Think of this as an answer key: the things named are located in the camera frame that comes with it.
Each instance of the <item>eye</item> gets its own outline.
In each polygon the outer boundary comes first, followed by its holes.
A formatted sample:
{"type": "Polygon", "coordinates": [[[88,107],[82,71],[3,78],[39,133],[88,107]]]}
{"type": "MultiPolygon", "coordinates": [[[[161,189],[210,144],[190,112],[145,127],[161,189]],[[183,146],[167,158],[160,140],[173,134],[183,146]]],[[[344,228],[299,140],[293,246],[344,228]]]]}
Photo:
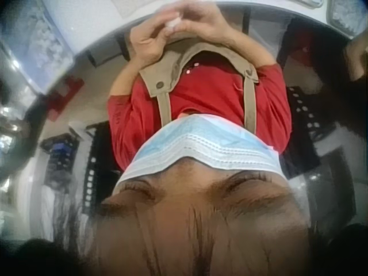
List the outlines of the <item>eye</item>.
{"type": "Polygon", "coordinates": [[[269,174],[265,172],[241,172],[239,174],[234,175],[229,179],[229,184],[226,187],[226,193],[231,193],[239,188],[240,185],[245,184],[248,181],[264,181],[264,182],[272,182],[272,178],[269,177],[269,174]]]}
{"type": "Polygon", "coordinates": [[[119,193],[134,193],[135,195],[145,196],[149,200],[155,199],[151,185],[141,180],[125,183],[119,193]]]}

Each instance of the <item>metal rivet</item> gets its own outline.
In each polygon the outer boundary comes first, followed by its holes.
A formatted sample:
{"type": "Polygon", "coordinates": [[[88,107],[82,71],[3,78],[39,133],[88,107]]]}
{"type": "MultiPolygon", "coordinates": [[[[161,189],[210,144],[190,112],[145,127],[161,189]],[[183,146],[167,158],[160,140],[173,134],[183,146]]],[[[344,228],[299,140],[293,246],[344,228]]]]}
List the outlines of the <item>metal rivet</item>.
{"type": "Polygon", "coordinates": [[[157,84],[156,84],[156,88],[157,89],[161,89],[163,87],[163,82],[158,82],[157,84]]]}

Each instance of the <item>eyelash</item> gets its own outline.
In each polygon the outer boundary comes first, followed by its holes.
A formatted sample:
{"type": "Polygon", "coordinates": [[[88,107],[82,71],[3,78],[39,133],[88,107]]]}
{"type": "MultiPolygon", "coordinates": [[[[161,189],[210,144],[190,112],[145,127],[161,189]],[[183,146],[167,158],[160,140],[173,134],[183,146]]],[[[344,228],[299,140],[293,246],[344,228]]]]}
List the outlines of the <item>eyelash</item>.
{"type": "Polygon", "coordinates": [[[120,193],[122,193],[124,191],[136,191],[136,192],[139,192],[139,193],[144,194],[145,196],[149,197],[150,199],[153,199],[154,198],[152,196],[152,193],[147,188],[143,188],[142,185],[140,185],[140,184],[127,183],[120,190],[120,193]]]}
{"type": "Polygon", "coordinates": [[[265,182],[272,182],[272,179],[267,177],[267,174],[263,172],[258,172],[256,174],[244,174],[239,179],[236,179],[234,183],[229,185],[226,189],[228,193],[234,191],[236,188],[238,188],[241,184],[250,181],[250,180],[260,180],[265,182]]]}

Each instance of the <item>blue face mask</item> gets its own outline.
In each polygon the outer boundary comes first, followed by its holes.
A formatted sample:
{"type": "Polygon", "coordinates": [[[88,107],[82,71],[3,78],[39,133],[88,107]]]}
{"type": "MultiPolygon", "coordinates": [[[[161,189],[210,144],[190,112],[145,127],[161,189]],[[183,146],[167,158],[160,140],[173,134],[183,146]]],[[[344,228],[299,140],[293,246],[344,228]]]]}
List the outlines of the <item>blue face mask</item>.
{"type": "Polygon", "coordinates": [[[121,181],[165,170],[191,157],[221,170],[256,170],[283,177],[278,152],[244,128],[221,117],[194,114],[177,119],[139,149],[121,181]]]}

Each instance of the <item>tan strap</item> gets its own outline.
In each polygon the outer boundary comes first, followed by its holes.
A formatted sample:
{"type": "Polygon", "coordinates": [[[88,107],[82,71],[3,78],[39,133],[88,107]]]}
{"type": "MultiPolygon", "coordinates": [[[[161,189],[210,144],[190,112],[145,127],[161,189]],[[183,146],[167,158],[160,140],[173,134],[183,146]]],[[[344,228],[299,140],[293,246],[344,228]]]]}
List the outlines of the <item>tan strap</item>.
{"type": "Polygon", "coordinates": [[[255,83],[246,75],[244,77],[244,127],[255,135],[257,126],[257,107],[255,100],[255,83]]]}
{"type": "Polygon", "coordinates": [[[157,102],[159,104],[159,111],[161,117],[161,127],[164,127],[171,122],[171,105],[168,93],[161,93],[157,95],[157,102]]]}

